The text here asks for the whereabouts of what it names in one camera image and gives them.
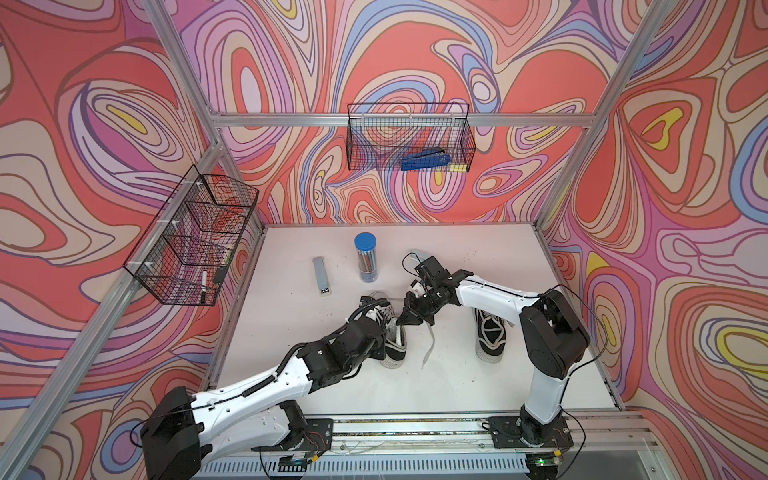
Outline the white shoelace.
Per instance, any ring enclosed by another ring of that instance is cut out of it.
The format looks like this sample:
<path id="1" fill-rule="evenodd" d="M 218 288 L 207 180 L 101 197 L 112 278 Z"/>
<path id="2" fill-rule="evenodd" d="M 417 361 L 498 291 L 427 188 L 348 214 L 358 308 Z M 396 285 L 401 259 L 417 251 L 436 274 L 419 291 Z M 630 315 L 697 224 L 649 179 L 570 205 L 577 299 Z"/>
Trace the white shoelace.
<path id="1" fill-rule="evenodd" d="M 428 345 L 428 348 L 426 349 L 426 351 L 425 351 L 425 353 L 423 355 L 423 358 L 422 358 L 422 361 L 421 361 L 421 366 L 420 366 L 421 369 L 424 369 L 426 367 L 426 365 L 428 364 L 428 362 L 431 359 L 432 354 L 434 352 L 435 346 L 436 346 L 436 336 L 435 336 L 435 333 L 434 333 L 434 327 L 432 325 L 427 325 L 427 332 L 428 332 L 428 335 L 429 335 L 429 345 Z"/>

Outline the black white sneaker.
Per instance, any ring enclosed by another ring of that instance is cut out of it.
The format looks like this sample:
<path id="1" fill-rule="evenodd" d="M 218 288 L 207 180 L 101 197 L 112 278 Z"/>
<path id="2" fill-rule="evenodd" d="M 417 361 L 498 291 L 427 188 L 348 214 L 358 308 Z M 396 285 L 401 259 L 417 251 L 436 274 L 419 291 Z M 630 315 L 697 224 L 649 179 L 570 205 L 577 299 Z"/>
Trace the black white sneaker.
<path id="1" fill-rule="evenodd" d="M 398 314 L 389 298 L 381 291 L 372 291 L 360 297 L 360 305 L 366 306 L 377 300 L 386 300 L 383 305 L 374 306 L 371 312 L 365 314 L 375 318 L 383 327 L 384 337 L 374 346 L 369 357 L 377 360 L 388 369 L 400 368 L 406 358 L 407 338 L 401 325 L 397 324 Z"/>
<path id="2" fill-rule="evenodd" d="M 477 357 L 485 363 L 499 363 L 507 342 L 505 321 L 479 309 L 474 309 L 473 314 L 476 322 L 475 353 Z"/>

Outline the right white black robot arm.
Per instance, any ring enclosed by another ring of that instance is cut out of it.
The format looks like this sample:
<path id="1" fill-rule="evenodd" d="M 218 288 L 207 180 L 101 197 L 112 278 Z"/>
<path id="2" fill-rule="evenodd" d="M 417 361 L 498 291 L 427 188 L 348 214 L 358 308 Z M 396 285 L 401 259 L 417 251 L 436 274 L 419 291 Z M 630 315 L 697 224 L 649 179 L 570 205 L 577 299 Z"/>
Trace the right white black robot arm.
<path id="1" fill-rule="evenodd" d="M 415 267 L 418 279 L 404 298 L 399 325 L 435 322 L 446 305 L 472 308 L 521 329 L 534 373 L 517 425 L 520 440 L 538 446 L 562 419 L 562 400 L 575 364 L 590 337 L 567 298 L 557 289 L 543 293 L 514 290 L 460 269 L 443 268 L 433 256 Z"/>

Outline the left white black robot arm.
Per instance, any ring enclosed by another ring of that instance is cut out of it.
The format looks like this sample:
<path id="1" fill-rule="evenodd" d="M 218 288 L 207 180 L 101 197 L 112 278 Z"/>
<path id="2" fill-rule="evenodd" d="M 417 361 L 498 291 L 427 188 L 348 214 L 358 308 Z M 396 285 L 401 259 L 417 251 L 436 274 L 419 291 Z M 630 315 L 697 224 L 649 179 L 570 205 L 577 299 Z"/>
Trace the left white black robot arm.
<path id="1" fill-rule="evenodd" d="M 218 390 L 173 388 L 139 431 L 148 478 L 190 479 L 243 448 L 292 446 L 303 437 L 298 399 L 381 358 L 385 338 L 376 313 L 359 313 L 331 334 L 295 345 L 270 370 Z"/>

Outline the grey blue stapler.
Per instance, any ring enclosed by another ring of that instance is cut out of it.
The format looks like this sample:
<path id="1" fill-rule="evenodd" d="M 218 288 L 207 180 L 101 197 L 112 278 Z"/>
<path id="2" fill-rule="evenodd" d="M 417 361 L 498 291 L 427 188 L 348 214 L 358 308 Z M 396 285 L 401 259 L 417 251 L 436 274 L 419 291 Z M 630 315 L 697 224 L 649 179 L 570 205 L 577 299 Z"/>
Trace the grey blue stapler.
<path id="1" fill-rule="evenodd" d="M 428 253 L 428 252 L 426 252 L 426 251 L 420 250 L 420 249 L 412 249 L 412 250 L 409 252 L 408 256 L 409 256 L 410 258 L 412 258 L 412 259 L 413 259 L 413 261 L 414 261 L 416 264 L 420 264 L 420 263 L 422 263 L 423 261 L 425 261 L 427 258 L 429 258 L 429 257 L 431 256 L 431 254 L 430 254 L 430 253 Z"/>

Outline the grey remote control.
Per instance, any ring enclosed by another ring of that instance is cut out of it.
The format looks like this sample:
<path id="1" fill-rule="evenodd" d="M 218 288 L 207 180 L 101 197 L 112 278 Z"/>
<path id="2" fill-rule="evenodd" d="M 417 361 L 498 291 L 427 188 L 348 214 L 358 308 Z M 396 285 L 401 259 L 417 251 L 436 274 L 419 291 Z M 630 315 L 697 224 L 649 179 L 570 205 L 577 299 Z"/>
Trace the grey remote control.
<path id="1" fill-rule="evenodd" d="M 328 279 L 327 270 L 323 257 L 315 257 L 312 259 L 316 284 L 321 296 L 327 296 L 331 294 L 330 282 Z"/>

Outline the blue capped pencil tube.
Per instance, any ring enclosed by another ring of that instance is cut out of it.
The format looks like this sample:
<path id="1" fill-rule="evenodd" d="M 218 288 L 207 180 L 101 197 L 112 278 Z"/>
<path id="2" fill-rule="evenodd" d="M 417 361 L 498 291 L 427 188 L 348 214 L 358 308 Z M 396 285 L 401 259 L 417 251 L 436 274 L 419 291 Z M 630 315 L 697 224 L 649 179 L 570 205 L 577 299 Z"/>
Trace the blue capped pencil tube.
<path id="1" fill-rule="evenodd" d="M 375 282 L 378 278 L 376 237 L 370 232 L 361 232 L 355 236 L 354 245 L 361 280 L 366 283 Z"/>

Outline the marker pen in basket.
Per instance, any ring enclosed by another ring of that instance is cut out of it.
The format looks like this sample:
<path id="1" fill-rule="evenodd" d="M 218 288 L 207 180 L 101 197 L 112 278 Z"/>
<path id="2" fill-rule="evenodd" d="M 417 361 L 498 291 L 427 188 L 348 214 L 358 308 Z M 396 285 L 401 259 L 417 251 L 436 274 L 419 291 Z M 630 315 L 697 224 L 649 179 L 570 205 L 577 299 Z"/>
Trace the marker pen in basket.
<path id="1" fill-rule="evenodd" d="M 199 304 L 200 305 L 206 305 L 207 279 L 208 279 L 208 272 L 207 272 L 207 270 L 202 270 L 201 280 L 200 280 L 201 290 L 200 290 L 200 295 L 199 295 Z"/>

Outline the blue object in basket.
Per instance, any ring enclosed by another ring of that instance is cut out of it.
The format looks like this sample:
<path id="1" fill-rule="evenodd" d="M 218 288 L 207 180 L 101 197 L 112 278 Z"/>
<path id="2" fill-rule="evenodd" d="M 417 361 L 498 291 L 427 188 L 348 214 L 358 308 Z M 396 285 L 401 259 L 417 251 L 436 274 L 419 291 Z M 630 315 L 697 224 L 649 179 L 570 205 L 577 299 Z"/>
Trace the blue object in basket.
<path id="1" fill-rule="evenodd" d="M 427 149 L 403 157 L 401 171 L 429 170 L 442 168 L 451 163 L 451 155 L 442 149 Z"/>

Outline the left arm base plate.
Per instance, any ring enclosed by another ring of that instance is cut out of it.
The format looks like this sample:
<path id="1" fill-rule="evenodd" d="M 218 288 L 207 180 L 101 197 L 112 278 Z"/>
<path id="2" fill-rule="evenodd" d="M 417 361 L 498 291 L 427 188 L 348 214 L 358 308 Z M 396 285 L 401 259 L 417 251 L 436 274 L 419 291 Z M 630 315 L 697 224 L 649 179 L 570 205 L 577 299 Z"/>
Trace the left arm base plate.
<path id="1" fill-rule="evenodd" d="M 267 424 L 262 428 L 260 440 L 250 451 L 258 452 L 324 452 L 332 446 L 334 421 L 329 417 L 309 418 L 304 427 L 291 427 L 287 421 Z"/>

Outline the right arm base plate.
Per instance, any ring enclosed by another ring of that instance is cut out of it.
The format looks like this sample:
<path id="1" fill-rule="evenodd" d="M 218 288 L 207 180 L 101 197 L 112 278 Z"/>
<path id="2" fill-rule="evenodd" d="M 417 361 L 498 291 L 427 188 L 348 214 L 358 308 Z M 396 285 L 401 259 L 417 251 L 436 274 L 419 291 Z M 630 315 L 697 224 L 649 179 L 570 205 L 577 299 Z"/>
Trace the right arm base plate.
<path id="1" fill-rule="evenodd" d="M 519 416 L 495 416 L 481 423 L 491 435 L 496 449 L 545 449 L 567 451 L 574 446 L 566 420 L 557 416 L 542 425 L 535 419 Z"/>

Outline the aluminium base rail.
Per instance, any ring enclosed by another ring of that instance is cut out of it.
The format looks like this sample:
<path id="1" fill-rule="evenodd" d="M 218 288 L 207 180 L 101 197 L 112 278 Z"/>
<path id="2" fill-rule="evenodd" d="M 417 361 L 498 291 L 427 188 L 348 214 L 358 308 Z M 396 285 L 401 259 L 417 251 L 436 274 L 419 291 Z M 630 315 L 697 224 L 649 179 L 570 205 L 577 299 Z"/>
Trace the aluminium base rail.
<path id="1" fill-rule="evenodd" d="M 567 451 L 496 449 L 481 423 L 496 415 L 329 417 L 324 452 L 243 448 L 190 479 L 672 479 L 647 422 L 629 412 L 578 411 L 564 419 Z"/>

